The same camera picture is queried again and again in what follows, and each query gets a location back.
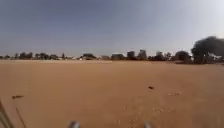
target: sky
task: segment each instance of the sky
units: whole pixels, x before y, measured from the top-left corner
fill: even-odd
[[[223,0],[0,0],[0,54],[175,53],[224,37]]]

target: dirt ground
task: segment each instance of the dirt ground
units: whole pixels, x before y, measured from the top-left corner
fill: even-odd
[[[0,61],[0,96],[12,95],[27,128],[224,128],[222,65]]]

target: small stone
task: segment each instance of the small stone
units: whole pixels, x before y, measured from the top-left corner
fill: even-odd
[[[155,87],[153,87],[153,86],[149,86],[148,88],[149,88],[149,89],[155,89]]]

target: tree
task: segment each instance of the tree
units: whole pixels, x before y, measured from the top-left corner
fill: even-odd
[[[112,54],[111,60],[124,60],[124,55],[123,54]]]
[[[19,59],[26,59],[26,53],[25,52],[20,53]]]
[[[82,55],[82,58],[85,58],[86,60],[94,60],[94,59],[97,59],[92,53],[84,53]]]
[[[163,53],[158,51],[156,52],[156,56],[153,58],[155,61],[164,61]]]
[[[188,60],[189,57],[190,57],[190,56],[189,56],[188,52],[186,52],[186,51],[178,51],[178,52],[175,54],[175,59],[176,59],[176,60],[185,61],[185,60]]]
[[[33,58],[33,53],[30,52],[30,53],[26,54],[26,58],[27,59],[32,59]]]
[[[51,54],[50,59],[51,60],[58,60],[58,56],[56,54]]]
[[[167,52],[164,54],[164,59],[165,60],[171,60],[171,53],[170,52]]]
[[[134,51],[127,52],[127,60],[136,60]]]
[[[110,60],[110,57],[109,56],[106,56],[106,55],[102,55],[100,57],[100,60]]]
[[[147,60],[146,51],[140,50],[137,58],[138,60]]]
[[[62,53],[61,58],[64,60],[65,59],[65,54]]]
[[[49,59],[49,55],[46,53],[40,53],[40,59],[41,60],[48,60]]]
[[[18,58],[19,58],[19,54],[16,53],[16,54],[14,55],[14,58],[15,58],[15,59],[18,59]]]
[[[10,58],[9,55],[5,55],[5,56],[4,56],[4,59],[9,59],[9,58]]]
[[[224,40],[210,36],[196,41],[191,49],[195,63],[207,63],[210,54],[224,56]]]
[[[40,58],[40,54],[39,53],[36,53],[35,54],[35,59],[39,59]]]

